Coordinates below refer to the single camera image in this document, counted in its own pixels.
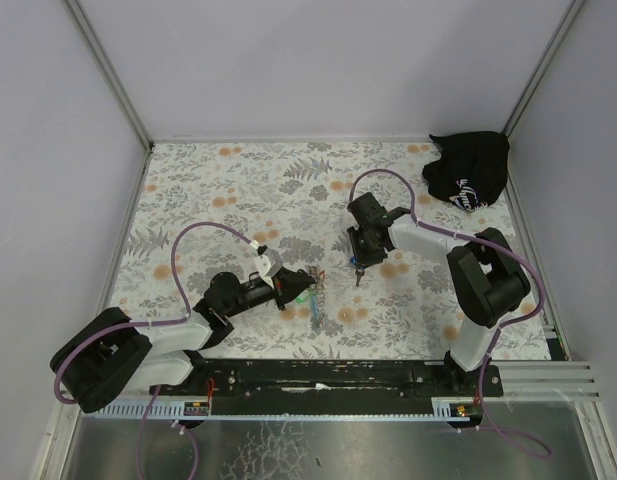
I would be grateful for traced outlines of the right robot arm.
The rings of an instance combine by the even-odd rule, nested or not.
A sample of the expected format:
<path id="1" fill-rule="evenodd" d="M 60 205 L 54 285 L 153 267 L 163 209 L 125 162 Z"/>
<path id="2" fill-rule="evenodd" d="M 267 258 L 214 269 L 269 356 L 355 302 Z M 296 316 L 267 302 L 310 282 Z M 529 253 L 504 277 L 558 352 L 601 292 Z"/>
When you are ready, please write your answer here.
<path id="1" fill-rule="evenodd" d="M 358 278 L 393 250 L 448 266 L 467 320 L 445 362 L 464 372 L 479 369 L 500 320 L 508 319 L 531 291 L 520 257 L 509 249 L 503 234 L 488 228 L 470 236 L 426 224 L 406 208 L 387 210 L 370 193 L 351 201 L 347 210 L 356 221 L 347 233 Z"/>

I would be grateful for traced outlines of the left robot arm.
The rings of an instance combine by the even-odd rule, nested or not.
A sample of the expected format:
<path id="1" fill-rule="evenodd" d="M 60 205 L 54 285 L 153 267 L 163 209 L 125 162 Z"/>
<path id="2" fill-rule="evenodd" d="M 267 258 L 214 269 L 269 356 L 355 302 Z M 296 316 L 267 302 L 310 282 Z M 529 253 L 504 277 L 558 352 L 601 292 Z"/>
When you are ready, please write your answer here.
<path id="1" fill-rule="evenodd" d="M 284 310 L 314 284 L 306 271 L 285 267 L 270 282 L 220 272 L 186 319 L 133 320 L 109 307 L 52 357 L 55 397 L 93 413 L 133 387 L 179 385 L 193 369 L 188 354 L 221 343 L 234 330 L 231 317 L 268 302 Z"/>

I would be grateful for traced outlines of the blue keyring handle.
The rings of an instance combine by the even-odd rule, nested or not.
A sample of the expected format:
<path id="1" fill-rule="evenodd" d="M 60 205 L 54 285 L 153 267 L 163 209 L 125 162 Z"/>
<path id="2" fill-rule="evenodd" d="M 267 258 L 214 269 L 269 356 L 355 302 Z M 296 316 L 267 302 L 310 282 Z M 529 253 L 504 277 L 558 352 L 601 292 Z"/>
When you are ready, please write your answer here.
<path id="1" fill-rule="evenodd" d="M 312 311 L 312 319 L 319 323 L 321 321 L 321 310 L 320 310 L 320 301 L 319 295 L 317 293 L 313 293 L 311 296 L 311 311 Z"/>

